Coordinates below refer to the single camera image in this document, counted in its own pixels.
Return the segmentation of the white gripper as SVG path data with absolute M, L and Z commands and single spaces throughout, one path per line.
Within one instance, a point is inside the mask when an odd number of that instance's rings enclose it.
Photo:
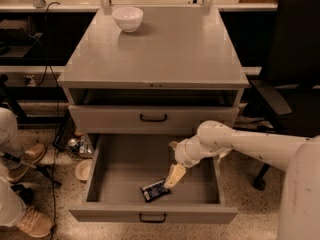
M 201 144 L 197 137 L 184 139 L 181 142 L 171 141 L 168 144 L 174 150 L 174 157 L 178 164 L 172 164 L 164 187 L 173 188 L 185 175 L 186 168 L 197 165 L 201 160 Z

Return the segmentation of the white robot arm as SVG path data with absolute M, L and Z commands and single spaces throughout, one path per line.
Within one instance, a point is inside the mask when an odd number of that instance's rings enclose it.
M 196 135 L 172 142 L 176 163 L 165 181 L 174 187 L 202 159 L 233 149 L 286 172 L 277 240 L 320 240 L 320 137 L 234 130 L 217 121 L 199 125 Z

